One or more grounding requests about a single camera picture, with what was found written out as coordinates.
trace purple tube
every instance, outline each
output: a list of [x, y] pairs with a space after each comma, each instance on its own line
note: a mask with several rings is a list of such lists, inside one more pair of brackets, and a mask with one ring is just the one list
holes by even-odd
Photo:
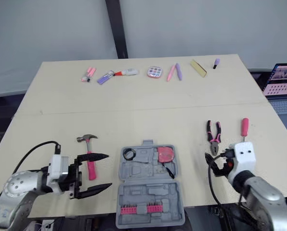
[[180, 65], [178, 63], [176, 63], [176, 69], [177, 69], [178, 78], [181, 81], [182, 80], [182, 72], [181, 72]]
[[106, 73], [104, 76], [100, 77], [97, 82], [102, 85], [103, 83], [105, 83], [106, 81], [108, 81], [112, 76], [114, 76], [114, 72], [113, 71], [109, 71], [108, 73]]

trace laptop keyboard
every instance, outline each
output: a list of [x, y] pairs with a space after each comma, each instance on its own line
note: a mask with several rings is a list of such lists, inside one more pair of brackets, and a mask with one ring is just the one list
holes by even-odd
[[277, 114], [287, 114], [287, 101], [270, 101], [270, 103]]

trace black pole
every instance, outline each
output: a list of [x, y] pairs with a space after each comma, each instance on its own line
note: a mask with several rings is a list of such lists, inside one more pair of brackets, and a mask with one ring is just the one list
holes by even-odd
[[106, 7], [111, 31], [115, 40], [117, 56], [119, 59], [128, 59], [129, 56], [126, 48], [120, 1], [106, 0]]

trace table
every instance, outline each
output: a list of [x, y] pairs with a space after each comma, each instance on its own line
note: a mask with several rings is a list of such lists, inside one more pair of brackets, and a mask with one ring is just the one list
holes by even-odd
[[[215, 58], [221, 62], [213, 70]], [[208, 72], [202, 78], [189, 64], [195, 59]], [[183, 81], [176, 74], [166, 82], [170, 67], [178, 62]], [[164, 76], [146, 76], [149, 66], [164, 69]], [[97, 68], [91, 83], [81, 75]], [[137, 68], [138, 76], [114, 77], [103, 85], [96, 80], [110, 69]], [[83, 179], [82, 190], [100, 183], [113, 185], [97, 196], [69, 200], [68, 194], [49, 193], [35, 200], [31, 217], [87, 215], [116, 211], [120, 150], [141, 145], [144, 139], [155, 144], [172, 144], [177, 150], [184, 206], [215, 204], [209, 190], [204, 153], [209, 151], [206, 122], [220, 121], [220, 150], [242, 141], [241, 119], [250, 120], [247, 141], [252, 141], [257, 163], [255, 174], [287, 196], [287, 131], [261, 93], [238, 55], [212, 55], [127, 60], [44, 62], [29, 87], [0, 144], [0, 191], [22, 156], [33, 146], [55, 140], [62, 155], [73, 162], [85, 153], [85, 144], [76, 137], [94, 134], [94, 152], [110, 155], [96, 162], [98, 178]], [[48, 165], [54, 146], [34, 151], [20, 170]], [[87, 175], [82, 168], [83, 176]], [[215, 193], [222, 203], [238, 200], [225, 177], [214, 178]]]

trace white wall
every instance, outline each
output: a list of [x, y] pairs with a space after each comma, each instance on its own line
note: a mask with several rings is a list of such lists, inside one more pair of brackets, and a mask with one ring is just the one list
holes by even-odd
[[120, 0], [130, 58], [237, 53], [287, 62], [287, 0]]
[[26, 91], [43, 61], [115, 58], [104, 0], [0, 0], [0, 95]]

